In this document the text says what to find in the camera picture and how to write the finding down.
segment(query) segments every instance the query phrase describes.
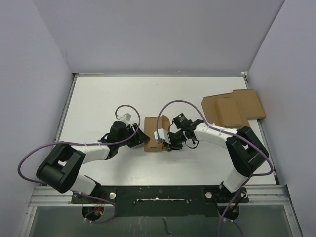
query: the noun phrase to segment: gray wall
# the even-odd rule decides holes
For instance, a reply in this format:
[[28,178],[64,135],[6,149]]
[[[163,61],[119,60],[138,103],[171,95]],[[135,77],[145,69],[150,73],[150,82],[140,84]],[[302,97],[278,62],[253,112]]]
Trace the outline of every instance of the gray wall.
[[34,0],[75,73],[229,75],[284,0]]
[[[0,236],[19,235],[33,184],[17,165],[53,141],[72,75],[31,0],[0,1]],[[22,167],[35,178],[44,152]]]
[[286,0],[249,71],[264,130],[305,237],[316,233],[316,1]]

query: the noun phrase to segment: open cardboard box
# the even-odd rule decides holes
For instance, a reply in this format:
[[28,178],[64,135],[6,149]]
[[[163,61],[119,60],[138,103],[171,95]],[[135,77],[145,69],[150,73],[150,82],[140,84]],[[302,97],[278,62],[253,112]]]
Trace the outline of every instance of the open cardboard box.
[[[163,146],[163,143],[157,143],[154,137],[154,132],[156,131],[158,117],[145,117],[145,129],[144,133],[150,137],[150,141],[146,142],[144,145],[145,152],[161,152],[166,151],[167,148]],[[159,119],[158,129],[165,129],[168,131],[170,126],[170,121],[167,116],[163,115]]]
[[266,114],[253,89],[204,97],[202,108],[209,123],[228,128],[250,126],[248,119],[264,119]]

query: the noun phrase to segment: brown cardboard box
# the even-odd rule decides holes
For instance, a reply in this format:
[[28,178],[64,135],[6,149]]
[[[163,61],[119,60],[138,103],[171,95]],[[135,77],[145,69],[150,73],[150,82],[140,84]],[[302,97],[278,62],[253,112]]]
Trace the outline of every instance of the brown cardboard box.
[[[144,145],[145,152],[161,152],[166,151],[166,147],[163,143],[157,143],[154,137],[154,132],[156,131],[158,117],[145,117],[145,129],[144,133],[150,137],[150,141],[146,142]],[[163,115],[159,119],[158,128],[163,128],[168,131],[170,126],[170,121],[167,116]]]
[[266,117],[253,89],[234,90],[232,93],[207,96],[203,98],[201,104],[206,120],[221,127],[249,127],[248,119]]
[[266,117],[254,89],[234,90],[233,96],[247,119],[264,119]]

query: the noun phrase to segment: purple cable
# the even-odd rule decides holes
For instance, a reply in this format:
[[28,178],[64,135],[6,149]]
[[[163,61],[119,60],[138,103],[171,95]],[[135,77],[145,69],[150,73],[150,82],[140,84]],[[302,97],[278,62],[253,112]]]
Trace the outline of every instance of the purple cable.
[[[254,144],[252,144],[250,141],[248,141],[247,139],[245,139],[245,138],[243,138],[243,137],[241,137],[241,136],[239,136],[239,135],[237,135],[237,134],[234,134],[234,133],[231,133],[231,132],[227,132],[227,131],[225,131],[225,130],[220,130],[220,129],[218,129],[218,128],[215,128],[215,127],[209,125],[208,122],[206,121],[205,117],[203,116],[202,112],[198,109],[198,107],[196,107],[194,104],[192,104],[192,103],[190,103],[190,102],[188,102],[188,101],[185,101],[185,100],[173,100],[173,101],[167,103],[167,104],[162,108],[162,110],[160,111],[160,113],[159,113],[159,115],[158,115],[157,124],[156,124],[156,130],[157,130],[157,136],[158,136],[158,138],[160,138],[160,136],[159,136],[159,130],[158,130],[158,124],[159,124],[159,119],[160,119],[160,117],[161,117],[161,115],[162,115],[162,112],[165,110],[165,108],[167,108],[168,105],[170,105],[170,104],[172,104],[172,103],[176,103],[176,102],[182,102],[182,103],[191,105],[193,108],[196,109],[196,111],[197,111],[197,112],[199,113],[199,115],[201,116],[203,122],[204,122],[209,128],[211,128],[211,129],[213,129],[213,130],[215,130],[215,131],[222,132],[222,133],[224,133],[224,134],[227,134],[227,135],[230,135],[230,136],[234,136],[234,137],[239,138],[240,140],[244,141],[244,142],[247,143],[249,146],[251,146],[253,149],[255,149],[255,150],[265,159],[265,161],[268,162],[269,167],[270,167],[270,171],[269,171],[269,172],[267,172],[267,173],[262,173],[262,174],[252,174],[251,177],[254,177],[254,176],[265,176],[265,175],[269,175],[269,174],[272,174],[272,173],[273,173],[273,165],[272,165],[271,161],[270,161],[269,158],[266,156],[266,154],[264,154],[258,147],[256,147],[256,146],[255,146]],[[220,237],[220,229],[221,229],[221,224],[222,224],[222,221],[223,221],[223,219],[224,219],[224,216],[225,216],[225,214],[226,214],[228,208],[229,208],[229,207],[231,206],[231,204],[235,201],[235,199],[238,197],[238,195],[239,195],[240,192],[241,192],[241,188],[238,189],[238,191],[236,192],[236,194],[234,195],[234,197],[232,198],[232,200],[228,203],[228,205],[227,205],[227,207],[225,208],[223,214],[221,215],[221,218],[220,218],[220,221],[219,221],[218,227],[217,227],[217,235],[218,235],[218,237]]]
[[39,183],[39,184],[45,184],[45,182],[43,181],[40,181],[40,180],[35,180],[35,179],[30,179],[26,176],[24,176],[21,172],[21,166],[22,164],[25,162],[25,160],[30,157],[32,154],[34,154],[35,152],[45,148],[45,147],[50,147],[50,146],[54,146],[54,145],[72,145],[72,146],[98,146],[98,145],[101,145],[101,146],[108,146],[108,145],[117,145],[117,144],[120,144],[120,143],[123,143],[123,142],[126,142],[128,141],[129,139],[131,139],[137,132],[138,132],[138,129],[139,129],[139,126],[140,126],[140,115],[139,115],[139,112],[131,105],[121,105],[119,106],[116,110],[115,110],[115,116],[117,116],[117,112],[120,108],[122,107],[130,107],[132,108],[137,116],[138,116],[138,126],[137,128],[135,129],[134,133],[129,136],[128,138],[122,140],[122,141],[119,141],[119,142],[111,142],[111,143],[76,143],[76,142],[53,142],[53,143],[49,143],[49,144],[46,144],[46,145],[42,145],[40,147],[37,147],[35,148],[34,150],[32,150],[31,152],[29,152],[26,156],[23,157],[23,159],[20,161],[19,165],[18,165],[18,174],[20,175],[20,177],[22,179],[25,179],[27,181],[30,181],[30,182],[34,182],[34,183]]
[[[90,196],[90,195],[87,195],[87,194],[81,194],[81,193],[77,193],[78,195],[81,195],[81,196],[84,196],[84,197],[86,197],[86,198],[91,198],[91,199],[95,199],[95,200],[98,200],[98,201],[101,201],[101,202],[103,202],[103,203],[107,203],[107,204],[110,204],[110,205],[112,205],[113,207],[114,207],[114,214],[113,214],[113,216],[111,216],[110,218],[108,218],[108,219],[106,219],[106,220],[104,220],[104,221],[91,221],[91,223],[93,223],[93,224],[103,224],[103,223],[106,223],[106,222],[109,222],[109,221],[111,221],[111,220],[113,220],[115,217],[116,217],[116,215],[117,215],[117,213],[118,213],[118,207],[114,204],[114,203],[112,203],[112,202],[110,202],[110,201],[107,201],[107,200],[105,200],[105,199],[102,199],[102,198],[98,198],[98,197],[94,197],[94,196]],[[84,217],[85,218],[87,218],[91,213],[93,213],[94,211],[91,211],[91,212],[89,212],[89,213],[87,213]]]

